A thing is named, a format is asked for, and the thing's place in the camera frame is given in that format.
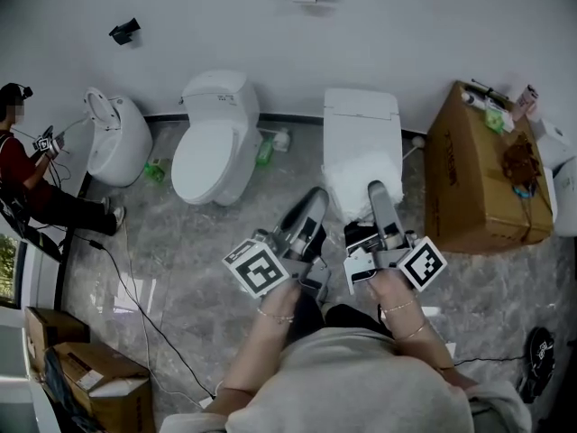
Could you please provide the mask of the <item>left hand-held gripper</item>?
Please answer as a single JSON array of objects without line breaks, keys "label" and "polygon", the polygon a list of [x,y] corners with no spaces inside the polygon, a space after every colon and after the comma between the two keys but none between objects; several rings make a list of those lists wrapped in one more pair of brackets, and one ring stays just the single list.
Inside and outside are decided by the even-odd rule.
[{"label": "left hand-held gripper", "polygon": [[257,229],[223,259],[224,266],[255,299],[283,281],[294,280],[320,304],[327,296],[331,272],[321,257],[322,226],[328,193],[313,187],[280,219],[272,231]]}]

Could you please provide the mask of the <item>person's left hand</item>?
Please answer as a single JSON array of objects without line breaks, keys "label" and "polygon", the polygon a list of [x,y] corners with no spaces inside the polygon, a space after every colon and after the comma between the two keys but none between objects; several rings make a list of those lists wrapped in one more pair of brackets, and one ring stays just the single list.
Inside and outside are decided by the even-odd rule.
[{"label": "person's left hand", "polygon": [[290,320],[294,315],[300,294],[301,288],[297,281],[283,281],[264,296],[259,309],[266,316]]}]

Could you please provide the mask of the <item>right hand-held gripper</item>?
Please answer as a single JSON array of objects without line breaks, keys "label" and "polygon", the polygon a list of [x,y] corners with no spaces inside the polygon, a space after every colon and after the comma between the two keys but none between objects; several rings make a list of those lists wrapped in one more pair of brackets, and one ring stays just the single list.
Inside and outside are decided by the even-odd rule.
[{"label": "right hand-held gripper", "polygon": [[382,270],[399,270],[411,286],[424,290],[446,267],[447,261],[432,240],[403,229],[385,185],[368,186],[374,222],[352,222],[344,228],[344,273],[350,293],[357,283]]}]

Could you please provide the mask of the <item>person's right hand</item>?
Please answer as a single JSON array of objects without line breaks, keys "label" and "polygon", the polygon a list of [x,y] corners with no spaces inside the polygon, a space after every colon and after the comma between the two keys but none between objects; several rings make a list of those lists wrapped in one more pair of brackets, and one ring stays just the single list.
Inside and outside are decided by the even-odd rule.
[{"label": "person's right hand", "polygon": [[385,311],[401,309],[416,300],[405,275],[399,270],[381,270],[368,281],[371,295]]}]

